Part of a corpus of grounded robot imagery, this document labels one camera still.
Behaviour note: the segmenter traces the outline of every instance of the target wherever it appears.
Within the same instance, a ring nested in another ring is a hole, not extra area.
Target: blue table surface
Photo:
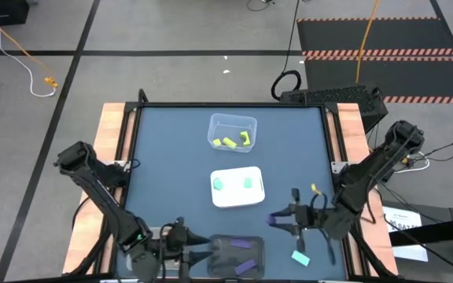
[[[250,153],[213,149],[207,140],[211,115],[224,113],[257,119],[256,144]],[[299,188],[301,201],[310,202],[315,183],[333,196],[330,159],[318,108],[144,108],[138,130],[134,169],[126,209],[148,226],[160,227],[185,218],[196,234],[262,237],[265,244],[263,279],[344,280],[341,243],[332,240],[337,263],[332,265],[326,241],[317,230],[304,231],[305,254],[310,264],[291,259],[296,240],[288,232],[266,224],[267,216],[291,201]],[[240,208],[218,208],[212,203],[210,174],[215,170],[257,166],[263,176],[265,200]],[[322,206],[322,198],[315,203]],[[294,218],[279,219],[294,222]],[[195,246],[206,251],[208,246]],[[131,277],[122,253],[117,256],[120,276]],[[168,271],[168,276],[176,272]],[[192,277],[209,277],[207,260],[194,266]]]

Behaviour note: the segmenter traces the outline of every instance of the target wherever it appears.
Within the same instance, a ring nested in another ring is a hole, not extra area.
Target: purple foam piece
[[[251,248],[251,243],[240,239],[232,239],[230,245],[237,248]]]
[[[235,267],[235,273],[237,275],[243,274],[246,270],[251,269],[256,266],[255,260],[250,259],[245,263],[242,263],[240,266]]]
[[[272,215],[269,215],[267,217],[267,224],[270,225],[270,224],[275,224],[275,217],[272,216]]]

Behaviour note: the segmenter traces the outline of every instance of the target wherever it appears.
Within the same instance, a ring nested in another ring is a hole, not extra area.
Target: black floor mat
[[[340,52],[357,52],[368,19],[299,19],[297,23],[302,50],[337,50],[339,53],[333,52],[334,56],[355,56],[357,53]],[[371,50],[368,56],[452,55],[453,39],[437,18],[377,18],[371,25],[365,50]]]
[[[309,90],[353,85],[357,57],[308,57]],[[365,57],[359,83],[379,86],[385,102],[453,103],[453,57]]]

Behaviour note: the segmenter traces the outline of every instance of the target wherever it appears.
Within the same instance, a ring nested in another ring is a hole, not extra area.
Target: orange cable
[[[361,48],[359,48],[358,67],[355,70],[355,83],[359,82],[359,71],[361,70],[361,59],[363,58],[363,50],[365,48],[366,39],[368,38],[368,33],[370,32],[371,23],[374,21],[375,18],[375,13],[377,12],[379,2],[380,0],[375,0],[374,10],[371,13],[370,20],[368,20],[365,35],[363,36],[363,42],[361,42]]]
[[[29,54],[22,46],[20,46],[20,44],[15,40],[13,39],[11,36],[9,36],[5,31],[3,31],[1,28],[0,28],[0,32],[6,36],[7,39],[9,39],[11,42],[13,42],[13,44],[15,44],[22,52],[24,52],[25,55],[27,55],[29,58],[31,58],[34,62],[38,63],[43,69],[45,69],[45,71],[48,73],[48,75],[52,75],[52,72],[51,70],[49,70],[45,64],[43,64],[40,60],[34,58],[31,54]]]

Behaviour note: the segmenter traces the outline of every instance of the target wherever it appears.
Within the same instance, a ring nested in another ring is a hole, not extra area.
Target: teal block
[[[223,188],[223,183],[219,178],[214,179],[214,182],[212,183],[212,186],[214,186],[215,189],[221,190]]]
[[[293,254],[291,255],[291,258],[295,259],[297,262],[305,266],[308,266],[308,264],[311,262],[311,259],[309,259],[306,255],[298,251],[294,251]]]
[[[251,180],[251,178],[245,178],[245,179],[244,179],[244,187],[245,187],[245,188],[251,188],[251,187],[252,187],[252,180]]]

